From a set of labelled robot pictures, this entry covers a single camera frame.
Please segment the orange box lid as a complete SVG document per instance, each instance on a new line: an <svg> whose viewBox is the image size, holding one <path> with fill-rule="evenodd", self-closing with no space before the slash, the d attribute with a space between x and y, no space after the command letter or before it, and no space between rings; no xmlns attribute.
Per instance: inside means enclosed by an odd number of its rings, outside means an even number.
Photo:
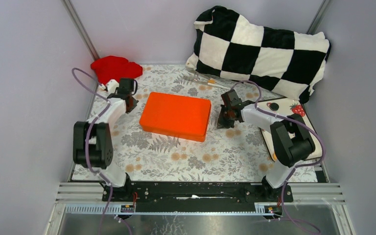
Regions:
<svg viewBox="0 0 376 235"><path fill-rule="evenodd" d="M146 132L204 142L211 107L208 99L151 92L139 124Z"/></svg>

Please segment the white strawberry tray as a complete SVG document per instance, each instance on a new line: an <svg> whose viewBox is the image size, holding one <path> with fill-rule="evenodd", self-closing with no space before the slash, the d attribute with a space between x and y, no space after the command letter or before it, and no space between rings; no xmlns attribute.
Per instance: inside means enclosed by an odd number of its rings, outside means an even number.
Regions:
<svg viewBox="0 0 376 235"><path fill-rule="evenodd" d="M279 104L279 109L277 111L272 111L268 107L267 103L272 103L272 102ZM313 127L313 125L312 125L312 123L309 119L309 116L306 113L303 105L297 100L293 100L293 99L289 99L289 98L276 98L276 99L271 99L271 100L264 100L264 101L260 101L258 103L258 107L262 108L266 111L272 112L272 113L278 113L282 116L299 114L303 117L303 120L304 120L306 126L308 126L313 131L315 131L315 129L314 129L314 127ZM270 158L273 160L272 155L275 152L274 152L274 147L273 147L273 142L272 142L272 136L271 136L270 133L268 133L267 131L265 131L263 129L261 129L261 134L263 136L263 139L265 141L265 145L266 145L268 152L270 154ZM322 149L321 149L321 145L320 145L319 141L317 140L317 138L313 134L311 134L311 137L312 137L314 144L315 144L315 151L313 153L311 153L306 160L315 160L315 159L321 158L321 156L322 156Z"/></svg>

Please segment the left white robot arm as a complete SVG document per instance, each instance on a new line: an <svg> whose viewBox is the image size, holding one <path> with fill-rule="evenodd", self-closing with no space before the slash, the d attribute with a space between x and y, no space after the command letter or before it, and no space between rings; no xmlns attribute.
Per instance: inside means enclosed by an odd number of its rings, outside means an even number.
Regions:
<svg viewBox="0 0 376 235"><path fill-rule="evenodd" d="M78 121L73 127L73 153L75 164L99 175L108 186L114 187L114 196L127 201L132 196L131 186L126 184L128 175L114 166L114 148L112 131L116 121L130 113L138 101L133 97L138 82L131 78L122 78L111 86L114 90L105 99L107 106L95 117Z"/></svg>

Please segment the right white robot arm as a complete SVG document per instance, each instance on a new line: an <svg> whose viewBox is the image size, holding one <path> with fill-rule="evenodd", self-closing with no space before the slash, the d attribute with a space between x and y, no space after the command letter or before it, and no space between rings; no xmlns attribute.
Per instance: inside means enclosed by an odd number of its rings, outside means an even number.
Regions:
<svg viewBox="0 0 376 235"><path fill-rule="evenodd" d="M299 114L284 117L266 111L253 101L242 101L235 90L223 93L221 98L223 104L217 121L218 129L233 128L238 121L253 124L271 135L277 161L262 179L261 195L266 201L275 201L281 194L280 187L297 163L306 160L316 150L313 131Z"/></svg>

